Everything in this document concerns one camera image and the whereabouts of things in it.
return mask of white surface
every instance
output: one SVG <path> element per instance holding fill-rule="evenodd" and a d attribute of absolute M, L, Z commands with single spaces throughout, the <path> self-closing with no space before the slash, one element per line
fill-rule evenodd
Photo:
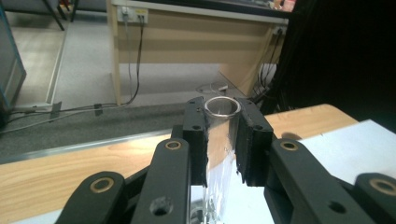
<path fill-rule="evenodd" d="M 288 24 L 289 22 L 289 20 L 287 19 L 275 18 L 275 17 L 257 16 L 257 15 L 250 15 L 250 14 L 237 13 L 237 12 L 219 11 L 213 9 L 203 9 L 198 7 L 179 7 L 179 6 L 166 5 L 166 4 L 138 2 L 138 1 L 129 1 L 129 0 L 111 0 L 111 4 L 115 6 L 142 7 L 142 8 L 157 9 L 162 11 L 181 12 L 181 13 L 189 13 L 189 14 L 203 15 L 203 16 L 238 19 L 244 21 L 264 21 L 264 22 L 271 22 L 278 24 Z"/>
<path fill-rule="evenodd" d="M 371 120 L 301 141 L 334 176 L 351 184 L 361 173 L 382 173 L 396 178 L 396 134 Z M 191 200 L 202 196 L 202 188 L 191 190 Z M 53 223 L 60 210 L 17 222 Z M 274 223 L 263 196 L 263 188 L 242 185 L 233 166 L 230 194 L 224 221 L 233 223 Z"/>

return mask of electrical outlet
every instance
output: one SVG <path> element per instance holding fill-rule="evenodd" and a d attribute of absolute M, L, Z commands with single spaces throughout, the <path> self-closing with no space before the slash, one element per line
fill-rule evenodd
<path fill-rule="evenodd" d="M 273 31 L 273 35 L 279 35 L 282 32 L 282 35 L 286 34 L 288 27 L 286 25 L 276 25 Z"/>
<path fill-rule="evenodd" d="M 127 15 L 128 22 L 149 23 L 149 10 L 147 8 L 140 7 L 117 7 L 117 20 L 124 21 L 124 17 Z"/>

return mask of transparent glass cylinder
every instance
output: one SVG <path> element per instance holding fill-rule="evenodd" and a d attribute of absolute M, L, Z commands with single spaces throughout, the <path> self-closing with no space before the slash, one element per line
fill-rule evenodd
<path fill-rule="evenodd" d="M 223 223 L 240 110 L 240 104 L 230 97 L 219 96 L 205 102 L 208 121 L 207 188 L 204 188 L 205 223 Z"/>

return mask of glass tube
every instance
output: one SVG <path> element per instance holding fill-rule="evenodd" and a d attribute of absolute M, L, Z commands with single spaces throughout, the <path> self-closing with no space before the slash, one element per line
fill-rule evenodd
<path fill-rule="evenodd" d="M 230 97 L 219 96 L 205 102 L 208 121 L 204 188 L 204 222 L 220 224 L 232 174 L 235 138 L 241 105 Z"/>

